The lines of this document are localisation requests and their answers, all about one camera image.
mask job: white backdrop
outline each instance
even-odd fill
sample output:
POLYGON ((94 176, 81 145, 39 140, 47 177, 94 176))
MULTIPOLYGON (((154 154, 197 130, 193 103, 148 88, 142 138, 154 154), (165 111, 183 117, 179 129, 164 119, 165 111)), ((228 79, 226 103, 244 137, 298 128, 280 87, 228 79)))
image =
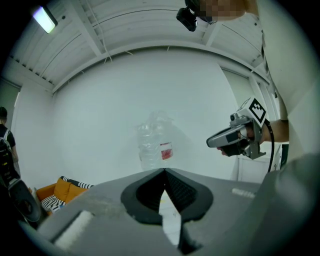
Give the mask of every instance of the white backdrop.
POLYGON ((208 148, 206 139, 229 125, 236 99, 215 57, 187 49, 121 55, 58 91, 53 140, 59 168, 90 184, 141 172, 136 126, 154 110, 174 119, 172 167, 231 178, 235 157, 208 148))

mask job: white wall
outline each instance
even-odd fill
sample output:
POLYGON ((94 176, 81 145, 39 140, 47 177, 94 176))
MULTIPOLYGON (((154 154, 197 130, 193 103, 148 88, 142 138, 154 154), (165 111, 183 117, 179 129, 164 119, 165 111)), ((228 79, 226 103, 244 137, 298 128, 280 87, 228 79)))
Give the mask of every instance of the white wall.
POLYGON ((20 89, 0 79, 0 107, 5 107, 7 110, 8 115, 5 126, 9 129, 11 129, 15 102, 19 91, 20 89))
POLYGON ((55 183, 62 175, 52 142, 52 109, 52 95, 25 79, 13 114, 12 132, 21 178, 32 189, 55 183))
POLYGON ((206 139, 229 125, 235 97, 214 56, 183 49, 115 57, 56 93, 54 142, 65 175, 98 184, 140 172, 136 126, 154 110, 174 119, 173 167, 231 178, 235 157, 206 139))
POLYGON ((248 78, 226 70, 223 70, 223 73, 231 86, 238 107, 255 95, 248 78))

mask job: white fabric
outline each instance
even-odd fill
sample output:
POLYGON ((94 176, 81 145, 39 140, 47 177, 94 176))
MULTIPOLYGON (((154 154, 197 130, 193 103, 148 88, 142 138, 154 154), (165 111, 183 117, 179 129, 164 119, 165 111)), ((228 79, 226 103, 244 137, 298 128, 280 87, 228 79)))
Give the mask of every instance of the white fabric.
POLYGON ((277 3, 257 0, 265 57, 289 121, 288 162, 319 152, 320 66, 299 25, 277 3))

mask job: striped cushion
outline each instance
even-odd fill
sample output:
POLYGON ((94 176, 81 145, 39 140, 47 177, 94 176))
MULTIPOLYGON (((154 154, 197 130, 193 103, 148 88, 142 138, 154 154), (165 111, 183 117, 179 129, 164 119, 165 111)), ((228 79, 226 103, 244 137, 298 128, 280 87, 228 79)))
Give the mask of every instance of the striped cushion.
POLYGON ((87 183, 84 183, 84 182, 79 182, 79 181, 67 178, 65 176, 61 176, 60 178, 63 179, 65 182, 70 182, 70 183, 72 183, 73 185, 75 185, 75 186, 77 186, 79 188, 90 189, 91 187, 93 187, 93 185, 90 185, 90 184, 87 184, 87 183))
POLYGON ((51 211, 51 208, 56 206, 64 206, 66 203, 64 201, 59 200, 54 194, 43 199, 41 201, 42 207, 47 211, 51 211))

